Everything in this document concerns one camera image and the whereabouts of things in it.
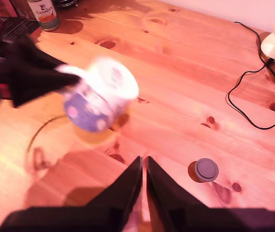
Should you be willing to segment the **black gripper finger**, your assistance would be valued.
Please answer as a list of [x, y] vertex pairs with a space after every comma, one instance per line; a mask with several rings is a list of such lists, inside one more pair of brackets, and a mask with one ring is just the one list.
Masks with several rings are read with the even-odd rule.
[[7, 72], [52, 73], [64, 62], [40, 50], [31, 39], [7, 44]]
[[208, 207], [182, 188], [150, 156], [145, 159], [147, 192], [167, 232], [206, 232], [202, 216]]
[[8, 87], [13, 106], [18, 108], [47, 93], [74, 86], [79, 80], [80, 77], [74, 74], [42, 70], [13, 74]]
[[87, 205], [87, 232], [120, 232], [127, 224], [142, 188], [142, 157]]

